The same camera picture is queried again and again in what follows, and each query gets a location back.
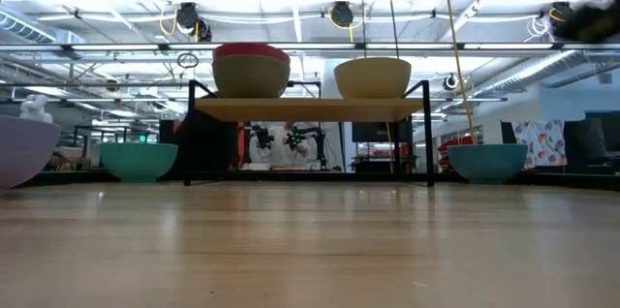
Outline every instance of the floral curtain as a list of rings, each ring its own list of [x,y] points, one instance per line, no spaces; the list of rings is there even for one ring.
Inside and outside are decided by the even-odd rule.
[[[528,145],[526,169],[562,167],[568,164],[563,121],[512,122],[512,129],[516,142]]]

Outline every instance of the teal bowl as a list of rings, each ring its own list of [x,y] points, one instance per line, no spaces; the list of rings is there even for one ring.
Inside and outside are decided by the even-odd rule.
[[[471,144],[448,148],[449,161],[471,183],[502,184],[523,170],[525,144]]]
[[[177,151],[174,144],[103,143],[101,159],[123,182],[152,183],[172,168]]]

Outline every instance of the wooden floor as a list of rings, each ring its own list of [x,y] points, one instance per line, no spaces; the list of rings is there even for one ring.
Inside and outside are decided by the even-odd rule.
[[[220,183],[0,194],[0,307],[620,306],[620,194]]]

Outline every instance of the red bowl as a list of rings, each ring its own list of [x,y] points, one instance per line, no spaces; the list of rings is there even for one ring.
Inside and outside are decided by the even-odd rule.
[[[259,55],[291,63],[291,58],[279,48],[258,43],[230,43],[213,50],[213,61],[234,55]]]

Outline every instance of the yellow bowl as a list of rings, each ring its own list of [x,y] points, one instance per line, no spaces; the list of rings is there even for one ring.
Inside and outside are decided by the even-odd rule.
[[[213,61],[219,94],[229,99],[279,98],[289,83],[291,66],[258,55],[233,55]]]
[[[343,99],[400,99],[409,85],[411,64],[389,57],[357,59],[338,65],[334,74]]]

